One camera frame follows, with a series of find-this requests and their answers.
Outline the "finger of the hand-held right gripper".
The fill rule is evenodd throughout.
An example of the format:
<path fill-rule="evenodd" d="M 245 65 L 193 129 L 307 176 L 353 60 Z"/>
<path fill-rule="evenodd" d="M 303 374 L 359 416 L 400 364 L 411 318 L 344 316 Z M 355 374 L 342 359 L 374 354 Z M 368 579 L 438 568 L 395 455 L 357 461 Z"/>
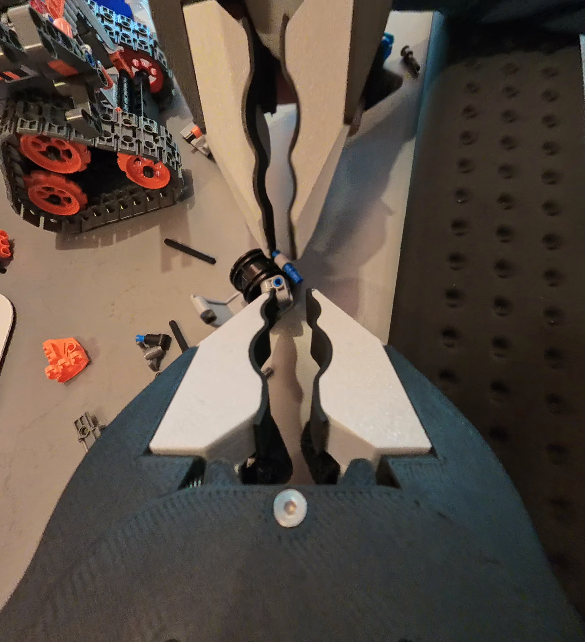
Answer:
<path fill-rule="evenodd" d="M 265 187 L 271 147 L 259 95 L 263 46 L 241 2 L 198 1 L 182 11 L 208 144 L 248 229 L 270 256 L 276 239 Z"/>
<path fill-rule="evenodd" d="M 288 214 L 295 259 L 313 236 L 346 140 L 352 18 L 352 1 L 303 1 L 283 35 L 283 66 L 298 101 Z"/>

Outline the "grey connector with blue pin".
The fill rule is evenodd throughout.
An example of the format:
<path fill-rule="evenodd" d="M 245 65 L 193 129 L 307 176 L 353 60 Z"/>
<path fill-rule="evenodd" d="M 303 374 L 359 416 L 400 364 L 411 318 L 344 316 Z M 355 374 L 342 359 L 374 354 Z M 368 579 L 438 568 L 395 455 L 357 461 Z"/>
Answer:
<path fill-rule="evenodd" d="M 293 285 L 300 285 L 303 283 L 304 279 L 298 272 L 297 268 L 295 265 L 292 263 L 292 261 L 282 252 L 279 250 L 275 250 L 272 252 L 272 260 L 274 263 L 278 266 L 279 269 L 287 276 L 288 280 L 293 284 Z"/>

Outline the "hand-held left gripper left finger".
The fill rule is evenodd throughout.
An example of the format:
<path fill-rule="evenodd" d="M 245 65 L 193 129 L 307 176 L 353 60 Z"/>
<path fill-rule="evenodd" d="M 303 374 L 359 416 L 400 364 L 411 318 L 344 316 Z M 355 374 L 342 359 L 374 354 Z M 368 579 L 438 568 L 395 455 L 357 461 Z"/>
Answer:
<path fill-rule="evenodd" d="M 275 294 L 263 293 L 200 342 L 149 443 L 153 454 L 245 461 L 256 452 L 277 311 Z"/>

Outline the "grey cross connector piece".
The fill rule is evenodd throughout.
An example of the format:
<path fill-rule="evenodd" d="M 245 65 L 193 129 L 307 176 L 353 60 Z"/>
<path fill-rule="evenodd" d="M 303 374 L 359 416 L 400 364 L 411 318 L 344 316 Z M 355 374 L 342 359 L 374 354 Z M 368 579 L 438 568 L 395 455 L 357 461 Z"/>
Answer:
<path fill-rule="evenodd" d="M 285 276 L 276 275 L 264 279 L 260 284 L 261 293 L 274 293 L 278 314 L 281 316 L 294 302 L 293 292 Z"/>

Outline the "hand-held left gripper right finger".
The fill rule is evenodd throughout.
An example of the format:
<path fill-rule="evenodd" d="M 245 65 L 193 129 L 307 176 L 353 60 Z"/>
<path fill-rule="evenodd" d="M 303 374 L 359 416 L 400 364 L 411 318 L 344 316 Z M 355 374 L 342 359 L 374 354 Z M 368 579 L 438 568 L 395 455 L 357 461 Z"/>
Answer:
<path fill-rule="evenodd" d="M 432 443 L 386 346 L 315 288 L 305 292 L 313 380 L 309 431 L 340 474 L 356 460 L 430 454 Z"/>

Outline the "long black axle rod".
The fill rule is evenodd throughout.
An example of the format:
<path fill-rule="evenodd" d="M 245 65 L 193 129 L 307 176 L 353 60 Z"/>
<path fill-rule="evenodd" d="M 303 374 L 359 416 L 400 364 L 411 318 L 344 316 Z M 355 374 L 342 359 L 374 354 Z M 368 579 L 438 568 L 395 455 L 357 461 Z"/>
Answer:
<path fill-rule="evenodd" d="M 174 249 L 178 252 L 184 253 L 185 255 L 188 255 L 192 258 L 195 258 L 197 260 L 203 261 L 207 264 L 210 265 L 215 265 L 216 264 L 216 258 L 208 253 L 201 252 L 200 250 L 196 250 L 192 248 L 191 246 L 185 245 L 183 243 L 180 243 L 174 239 L 170 238 L 165 238 L 163 240 L 163 243 L 168 246 L 171 249 Z"/>

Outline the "small grey beam piece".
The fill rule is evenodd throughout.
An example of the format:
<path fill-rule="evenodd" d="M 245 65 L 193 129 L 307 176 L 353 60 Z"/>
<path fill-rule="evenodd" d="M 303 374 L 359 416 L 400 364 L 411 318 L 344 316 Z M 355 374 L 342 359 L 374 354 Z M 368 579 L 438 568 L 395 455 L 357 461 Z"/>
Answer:
<path fill-rule="evenodd" d="M 93 414 L 86 412 L 74 421 L 74 428 L 78 442 L 87 453 L 102 435 L 107 425 L 100 423 Z"/>

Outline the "light grey connector piece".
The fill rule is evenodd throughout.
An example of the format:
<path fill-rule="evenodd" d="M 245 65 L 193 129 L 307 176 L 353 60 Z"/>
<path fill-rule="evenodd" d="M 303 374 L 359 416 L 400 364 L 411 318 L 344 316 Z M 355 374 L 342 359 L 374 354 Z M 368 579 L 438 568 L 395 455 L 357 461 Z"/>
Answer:
<path fill-rule="evenodd" d="M 233 317 L 234 312 L 230 309 L 230 304 L 239 296 L 240 293 L 235 292 L 227 299 L 220 301 L 211 300 L 202 295 L 191 295 L 191 302 L 198 318 L 204 324 L 218 328 Z"/>

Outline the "grey orange sensor block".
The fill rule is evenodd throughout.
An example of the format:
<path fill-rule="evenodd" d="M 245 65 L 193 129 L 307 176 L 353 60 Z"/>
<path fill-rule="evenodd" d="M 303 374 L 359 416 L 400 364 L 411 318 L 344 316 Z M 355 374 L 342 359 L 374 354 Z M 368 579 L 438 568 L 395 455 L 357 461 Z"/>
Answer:
<path fill-rule="evenodd" d="M 213 157 L 206 135 L 194 122 L 188 123 L 180 133 L 184 141 L 191 146 L 193 151 L 198 151 L 207 158 Z"/>

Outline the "person's right forearm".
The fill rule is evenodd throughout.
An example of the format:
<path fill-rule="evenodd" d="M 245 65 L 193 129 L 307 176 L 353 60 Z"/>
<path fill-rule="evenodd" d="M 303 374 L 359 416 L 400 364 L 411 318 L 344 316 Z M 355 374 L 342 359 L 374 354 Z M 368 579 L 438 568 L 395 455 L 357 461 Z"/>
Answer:
<path fill-rule="evenodd" d="M 522 22 L 556 33 L 585 35 L 585 1 L 392 1 L 398 11 L 437 11 L 482 24 Z"/>

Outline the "grey orange tracked toy vehicle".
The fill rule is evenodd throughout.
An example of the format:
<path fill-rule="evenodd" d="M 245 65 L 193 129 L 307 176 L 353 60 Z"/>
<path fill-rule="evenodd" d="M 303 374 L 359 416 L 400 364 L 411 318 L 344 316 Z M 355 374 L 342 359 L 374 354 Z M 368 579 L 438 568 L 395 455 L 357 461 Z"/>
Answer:
<path fill-rule="evenodd" d="M 137 4 L 0 1 L 0 169 L 35 227 L 86 233 L 192 193 L 162 119 L 176 86 Z"/>

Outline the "black toy pulley wheel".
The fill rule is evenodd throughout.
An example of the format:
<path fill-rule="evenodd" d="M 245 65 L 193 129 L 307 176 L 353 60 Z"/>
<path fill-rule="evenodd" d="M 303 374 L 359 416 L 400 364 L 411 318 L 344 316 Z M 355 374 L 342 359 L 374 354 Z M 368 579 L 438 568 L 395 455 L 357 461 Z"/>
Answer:
<path fill-rule="evenodd" d="M 230 282 L 250 304 L 262 294 L 262 283 L 279 274 L 276 263 L 261 248 L 254 248 L 241 255 L 232 266 Z"/>

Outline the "orange ribbed panel piece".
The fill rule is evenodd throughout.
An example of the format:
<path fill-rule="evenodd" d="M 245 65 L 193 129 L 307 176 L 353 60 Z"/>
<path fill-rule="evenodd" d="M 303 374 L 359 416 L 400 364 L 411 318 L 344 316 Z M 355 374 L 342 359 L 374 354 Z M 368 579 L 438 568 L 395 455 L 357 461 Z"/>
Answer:
<path fill-rule="evenodd" d="M 46 340 L 42 348 L 48 360 L 45 374 L 51 381 L 66 383 L 90 363 L 86 350 L 74 337 Z"/>

